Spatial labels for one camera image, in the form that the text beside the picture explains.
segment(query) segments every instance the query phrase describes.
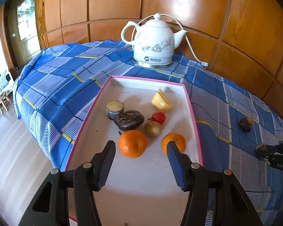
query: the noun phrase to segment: cut apple piece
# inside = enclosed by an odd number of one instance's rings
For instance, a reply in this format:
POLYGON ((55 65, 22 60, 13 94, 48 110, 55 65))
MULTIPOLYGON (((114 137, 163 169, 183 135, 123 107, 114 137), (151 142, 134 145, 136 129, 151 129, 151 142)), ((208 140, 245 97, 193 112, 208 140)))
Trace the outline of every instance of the cut apple piece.
POLYGON ((161 89, 153 96, 151 104, 161 112, 166 112, 173 107, 161 89))

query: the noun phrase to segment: red cherry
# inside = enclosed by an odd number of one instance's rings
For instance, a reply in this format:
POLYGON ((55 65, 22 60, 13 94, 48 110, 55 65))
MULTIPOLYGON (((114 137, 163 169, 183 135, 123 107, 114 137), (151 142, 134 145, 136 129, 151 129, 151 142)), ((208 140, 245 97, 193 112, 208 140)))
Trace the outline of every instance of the red cherry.
POLYGON ((157 111, 153 113, 153 115, 151 116, 151 120, 156 121, 162 125, 166 121, 166 116, 164 113, 157 111))

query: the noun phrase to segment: blue plaid tablecloth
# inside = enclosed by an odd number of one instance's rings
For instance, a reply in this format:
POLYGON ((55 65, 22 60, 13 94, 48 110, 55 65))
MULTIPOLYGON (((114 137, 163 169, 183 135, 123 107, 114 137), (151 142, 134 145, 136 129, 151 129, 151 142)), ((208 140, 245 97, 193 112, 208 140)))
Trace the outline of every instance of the blue plaid tablecloth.
MULTIPOLYGON (((65 44, 42 50, 14 83, 14 107, 54 167, 65 169, 73 143, 95 96, 111 75, 136 76, 186 86, 199 133, 204 167, 231 169, 265 225, 283 206, 283 172, 255 157, 261 143, 283 142, 283 121, 262 100, 175 53, 167 69, 132 62, 123 42, 65 44), (254 119, 251 132, 237 125, 254 119)), ((208 207, 207 224, 213 212, 208 207)))

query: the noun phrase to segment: metal kettle base ring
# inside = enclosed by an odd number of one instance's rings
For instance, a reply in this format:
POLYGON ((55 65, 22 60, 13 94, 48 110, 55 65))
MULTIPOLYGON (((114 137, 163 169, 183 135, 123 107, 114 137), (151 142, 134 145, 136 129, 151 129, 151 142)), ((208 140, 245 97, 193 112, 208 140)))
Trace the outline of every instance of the metal kettle base ring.
POLYGON ((144 67, 144 68, 149 68, 149 69, 165 69, 165 68, 168 68, 170 67, 172 64, 173 64, 173 61, 169 62, 169 63, 166 63, 166 64, 160 64, 160 65, 155 65, 155 64, 152 64, 152 63, 147 63, 147 62, 142 62, 142 61, 138 61, 134 58, 132 58, 132 61, 141 66, 141 67, 144 67))

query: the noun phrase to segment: orange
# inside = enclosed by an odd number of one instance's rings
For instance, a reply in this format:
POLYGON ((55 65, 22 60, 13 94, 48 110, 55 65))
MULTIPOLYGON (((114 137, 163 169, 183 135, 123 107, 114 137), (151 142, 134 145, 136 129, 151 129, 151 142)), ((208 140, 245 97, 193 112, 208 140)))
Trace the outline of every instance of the orange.
POLYGON ((146 150, 147 140, 142 132, 129 130, 119 136, 117 147, 122 155, 137 158, 146 150))
POLYGON ((176 143, 177 148, 179 149, 180 153, 185 152, 186 150, 186 140, 184 137, 178 133, 169 133, 161 141, 161 150, 164 155, 167 155, 167 144, 170 141, 174 141, 176 143))

